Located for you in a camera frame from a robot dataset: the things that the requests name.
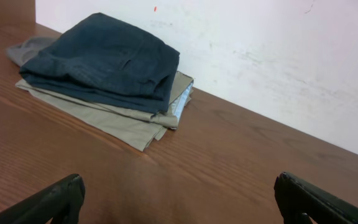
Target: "white wall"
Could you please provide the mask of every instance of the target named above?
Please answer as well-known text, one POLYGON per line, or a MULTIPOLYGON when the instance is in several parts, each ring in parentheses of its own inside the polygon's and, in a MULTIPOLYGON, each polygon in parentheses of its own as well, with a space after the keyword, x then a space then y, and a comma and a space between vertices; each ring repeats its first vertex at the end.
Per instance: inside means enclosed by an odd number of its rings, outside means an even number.
POLYGON ((358 154, 358 0, 37 0, 36 8, 37 22, 60 32, 94 12, 147 30, 181 52, 179 70, 195 87, 358 154))

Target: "clothing pile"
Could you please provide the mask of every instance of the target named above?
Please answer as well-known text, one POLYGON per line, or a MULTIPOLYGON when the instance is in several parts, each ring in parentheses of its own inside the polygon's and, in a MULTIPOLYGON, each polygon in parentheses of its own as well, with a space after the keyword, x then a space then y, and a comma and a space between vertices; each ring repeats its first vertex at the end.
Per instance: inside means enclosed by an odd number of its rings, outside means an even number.
POLYGON ((193 79, 177 71, 179 52, 102 13, 7 55, 20 66, 18 88, 140 151, 176 129, 190 101, 193 79))

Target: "wooden table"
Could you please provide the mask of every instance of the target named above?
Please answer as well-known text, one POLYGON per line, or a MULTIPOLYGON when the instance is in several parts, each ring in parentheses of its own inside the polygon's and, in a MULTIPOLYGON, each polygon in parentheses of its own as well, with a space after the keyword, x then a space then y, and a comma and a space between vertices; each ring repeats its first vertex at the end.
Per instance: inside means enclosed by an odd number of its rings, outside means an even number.
POLYGON ((358 206, 358 155, 203 91, 144 153, 30 96, 5 49, 33 35, 0 26, 0 211, 78 173, 80 223, 282 223, 285 170, 358 206))

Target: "stack of clothes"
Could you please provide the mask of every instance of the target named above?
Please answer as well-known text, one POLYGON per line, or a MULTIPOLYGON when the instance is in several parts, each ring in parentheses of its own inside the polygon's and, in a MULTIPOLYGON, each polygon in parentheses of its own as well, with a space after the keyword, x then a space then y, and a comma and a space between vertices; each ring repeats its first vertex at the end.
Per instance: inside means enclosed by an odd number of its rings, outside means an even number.
POLYGON ((20 66, 17 87, 140 151, 176 129, 190 101, 193 79, 177 71, 179 52, 101 13, 7 55, 20 66))

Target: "dark blue garment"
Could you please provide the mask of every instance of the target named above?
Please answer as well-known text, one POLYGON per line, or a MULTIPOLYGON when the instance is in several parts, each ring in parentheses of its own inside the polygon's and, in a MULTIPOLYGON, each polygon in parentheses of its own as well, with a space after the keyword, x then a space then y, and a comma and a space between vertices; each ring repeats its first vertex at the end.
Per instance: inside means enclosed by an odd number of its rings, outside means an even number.
POLYGON ((179 52, 152 34, 97 13, 25 63, 32 86, 149 113, 167 111, 179 52))

